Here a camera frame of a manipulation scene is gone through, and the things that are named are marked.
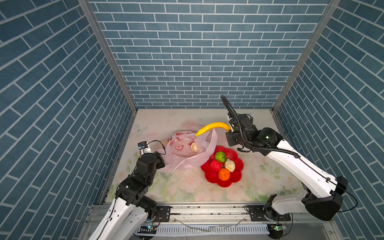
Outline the yellow fake pepper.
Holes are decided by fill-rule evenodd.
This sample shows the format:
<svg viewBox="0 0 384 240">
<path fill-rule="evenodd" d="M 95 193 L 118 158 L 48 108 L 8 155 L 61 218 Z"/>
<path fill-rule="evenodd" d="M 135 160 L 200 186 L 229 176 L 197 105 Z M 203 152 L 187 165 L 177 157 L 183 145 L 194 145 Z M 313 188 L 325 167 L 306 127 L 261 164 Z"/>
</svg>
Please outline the yellow fake pepper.
<svg viewBox="0 0 384 240">
<path fill-rule="evenodd" d="M 216 128 L 224 129 L 227 132 L 231 131 L 231 127 L 228 124 L 216 122 L 216 123 L 209 124 L 209 125 L 201 128 L 200 130 L 198 130 L 197 133 L 195 134 L 195 137 L 198 137 L 198 136 L 200 136 L 200 135 L 202 135 L 202 134 L 204 134 L 204 133 L 206 133 L 212 129 L 216 129 Z"/>
</svg>

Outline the green fake fruit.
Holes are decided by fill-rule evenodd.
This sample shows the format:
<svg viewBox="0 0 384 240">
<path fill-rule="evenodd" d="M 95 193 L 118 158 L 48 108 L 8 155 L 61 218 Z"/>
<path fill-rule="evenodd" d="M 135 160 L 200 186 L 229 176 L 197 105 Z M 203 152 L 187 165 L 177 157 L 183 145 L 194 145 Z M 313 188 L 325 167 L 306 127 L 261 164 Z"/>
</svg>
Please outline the green fake fruit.
<svg viewBox="0 0 384 240">
<path fill-rule="evenodd" d="M 220 162 L 220 163 L 225 163 L 225 161 L 226 161 L 227 159 L 228 159 L 228 158 L 227 158 L 227 155 L 226 155 L 226 153 L 223 152 L 223 151 L 217 152 L 217 153 L 215 154 L 215 160 L 217 160 L 217 161 Z"/>
</svg>

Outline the pink plastic bag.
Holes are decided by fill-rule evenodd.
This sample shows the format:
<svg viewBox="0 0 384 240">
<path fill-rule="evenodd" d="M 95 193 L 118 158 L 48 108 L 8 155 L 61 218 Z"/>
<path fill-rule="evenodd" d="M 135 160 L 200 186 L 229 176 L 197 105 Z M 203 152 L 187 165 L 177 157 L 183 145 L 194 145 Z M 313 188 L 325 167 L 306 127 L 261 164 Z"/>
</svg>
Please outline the pink plastic bag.
<svg viewBox="0 0 384 240">
<path fill-rule="evenodd" d="M 173 173 L 176 170 L 199 168 L 214 153 L 217 146 L 218 135 L 215 130 L 210 130 L 198 137 L 191 131 L 176 132 L 168 138 L 166 154 L 163 155 L 165 167 L 161 171 Z M 191 149 L 191 144 L 196 143 L 198 152 Z"/>
</svg>

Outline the orange fake tangerine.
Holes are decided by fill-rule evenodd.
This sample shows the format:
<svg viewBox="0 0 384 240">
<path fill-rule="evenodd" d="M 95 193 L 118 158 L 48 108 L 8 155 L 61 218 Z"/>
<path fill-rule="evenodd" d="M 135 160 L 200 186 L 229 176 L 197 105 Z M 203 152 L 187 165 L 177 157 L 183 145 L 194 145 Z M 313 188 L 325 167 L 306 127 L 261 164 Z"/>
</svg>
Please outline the orange fake tangerine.
<svg viewBox="0 0 384 240">
<path fill-rule="evenodd" d="M 231 177 L 231 172 L 226 168 L 222 168 L 218 172 L 218 177 L 223 182 L 228 181 Z"/>
</svg>

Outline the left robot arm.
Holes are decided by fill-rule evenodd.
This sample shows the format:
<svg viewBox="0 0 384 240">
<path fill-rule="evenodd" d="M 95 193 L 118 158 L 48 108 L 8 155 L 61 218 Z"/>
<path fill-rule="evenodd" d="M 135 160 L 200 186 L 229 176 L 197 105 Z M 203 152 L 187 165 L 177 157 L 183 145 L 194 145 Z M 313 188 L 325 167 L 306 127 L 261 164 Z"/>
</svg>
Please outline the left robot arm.
<svg viewBox="0 0 384 240">
<path fill-rule="evenodd" d="M 133 173 L 117 187 L 115 200 L 91 240 L 128 240 L 157 213 L 157 202 L 146 196 L 156 172 L 165 166 L 160 153 L 144 153 Z"/>
</svg>

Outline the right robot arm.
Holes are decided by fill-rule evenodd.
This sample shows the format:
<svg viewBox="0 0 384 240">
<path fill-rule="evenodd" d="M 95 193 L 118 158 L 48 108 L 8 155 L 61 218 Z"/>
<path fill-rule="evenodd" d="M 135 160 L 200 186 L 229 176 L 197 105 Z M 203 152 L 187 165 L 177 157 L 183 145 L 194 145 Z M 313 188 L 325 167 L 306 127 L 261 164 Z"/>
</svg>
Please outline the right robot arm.
<svg viewBox="0 0 384 240">
<path fill-rule="evenodd" d="M 276 221 L 286 214 L 309 213 L 322 221 L 330 221 L 343 204 L 348 180 L 326 173 L 299 154 L 282 135 L 271 128 L 258 130 L 247 114 L 228 113 L 229 146 L 240 145 L 240 152 L 259 152 L 274 160 L 299 179 L 304 190 L 297 194 L 270 195 L 263 211 L 267 219 Z"/>
</svg>

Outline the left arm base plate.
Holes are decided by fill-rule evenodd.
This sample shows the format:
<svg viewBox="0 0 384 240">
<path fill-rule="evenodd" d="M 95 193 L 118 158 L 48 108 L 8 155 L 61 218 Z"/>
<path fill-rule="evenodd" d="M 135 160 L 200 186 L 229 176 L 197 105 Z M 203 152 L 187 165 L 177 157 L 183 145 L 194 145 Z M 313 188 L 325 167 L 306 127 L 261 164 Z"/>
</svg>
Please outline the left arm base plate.
<svg viewBox="0 0 384 240">
<path fill-rule="evenodd" d="M 171 206 L 157 206 L 155 215 L 151 219 L 151 223 L 169 222 L 171 215 Z"/>
</svg>

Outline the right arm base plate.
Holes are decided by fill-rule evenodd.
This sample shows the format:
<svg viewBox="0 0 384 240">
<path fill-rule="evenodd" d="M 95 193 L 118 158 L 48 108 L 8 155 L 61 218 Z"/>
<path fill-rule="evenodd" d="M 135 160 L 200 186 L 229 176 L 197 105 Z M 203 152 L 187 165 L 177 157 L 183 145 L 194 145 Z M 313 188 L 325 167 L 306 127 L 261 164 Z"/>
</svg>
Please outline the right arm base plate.
<svg viewBox="0 0 384 240">
<path fill-rule="evenodd" d="M 245 209 L 250 214 L 252 222 L 288 222 L 292 219 L 290 214 L 280 215 L 272 208 L 265 209 L 262 205 L 247 205 Z"/>
</svg>

